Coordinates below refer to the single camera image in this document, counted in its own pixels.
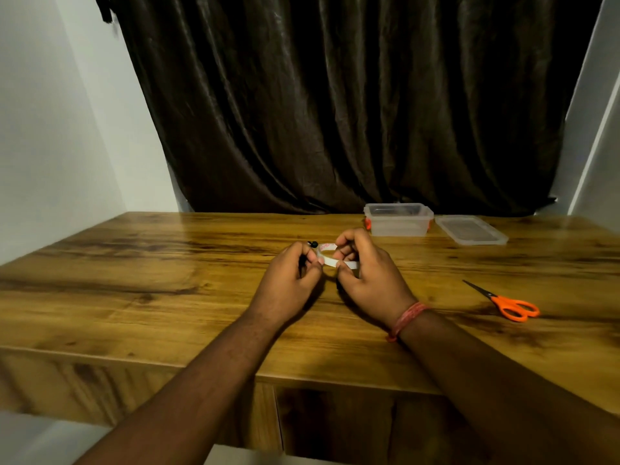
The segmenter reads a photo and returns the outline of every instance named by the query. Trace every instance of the plastic container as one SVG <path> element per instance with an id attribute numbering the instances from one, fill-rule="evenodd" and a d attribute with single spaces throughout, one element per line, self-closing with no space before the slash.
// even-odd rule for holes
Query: plastic container
<path id="1" fill-rule="evenodd" d="M 423 237 L 434 216 L 423 204 L 366 204 L 364 214 L 376 237 Z"/>
<path id="2" fill-rule="evenodd" d="M 508 237 L 473 215 L 440 215 L 438 226 L 460 245 L 505 245 Z"/>

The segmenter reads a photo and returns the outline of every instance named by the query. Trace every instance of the red thread bracelet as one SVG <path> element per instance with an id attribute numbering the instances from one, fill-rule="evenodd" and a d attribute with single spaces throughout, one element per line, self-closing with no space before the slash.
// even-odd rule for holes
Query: red thread bracelet
<path id="1" fill-rule="evenodd" d="M 418 316 L 420 313 L 422 313 L 427 308 L 429 307 L 424 305 L 422 302 L 416 302 L 413 305 L 411 305 L 407 310 L 405 310 L 405 312 L 402 315 L 400 315 L 400 318 L 394 324 L 394 327 L 387 335 L 386 337 L 387 342 L 395 343 L 402 329 L 405 328 L 411 322 L 411 320 L 413 320 L 416 316 Z"/>

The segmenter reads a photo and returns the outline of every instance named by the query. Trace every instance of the dark brown curtain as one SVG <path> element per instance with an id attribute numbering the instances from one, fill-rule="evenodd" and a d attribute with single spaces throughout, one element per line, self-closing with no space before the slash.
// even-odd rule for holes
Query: dark brown curtain
<path id="1" fill-rule="evenodd" d="M 197 211 L 530 214 L 601 0 L 110 0 Z"/>

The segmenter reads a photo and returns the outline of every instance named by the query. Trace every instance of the container lid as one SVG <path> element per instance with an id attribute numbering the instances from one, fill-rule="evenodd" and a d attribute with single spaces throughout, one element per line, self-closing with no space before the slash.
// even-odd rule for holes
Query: container lid
<path id="1" fill-rule="evenodd" d="M 505 245 L 508 237 L 473 215 L 442 215 L 438 226 L 461 245 Z"/>
<path id="2" fill-rule="evenodd" d="M 364 213 L 370 219 L 377 217 L 433 218 L 433 211 L 419 203 L 366 204 Z"/>

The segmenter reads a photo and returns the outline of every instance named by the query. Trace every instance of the table surface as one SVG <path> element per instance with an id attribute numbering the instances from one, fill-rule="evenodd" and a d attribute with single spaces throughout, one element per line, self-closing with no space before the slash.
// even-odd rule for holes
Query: table surface
<path id="1" fill-rule="evenodd" d="M 268 262 L 295 240 L 332 242 L 360 215 L 129 212 L 0 266 L 0 353 L 85 363 L 186 365 L 249 304 Z M 420 300 L 493 348 L 620 412 L 620 238 L 580 218 L 485 218 L 506 246 L 375 237 Z M 326 268 L 312 308 L 277 340 L 257 378 L 439 393 L 384 332 L 360 319 Z M 461 280 L 530 301 L 503 318 Z"/>

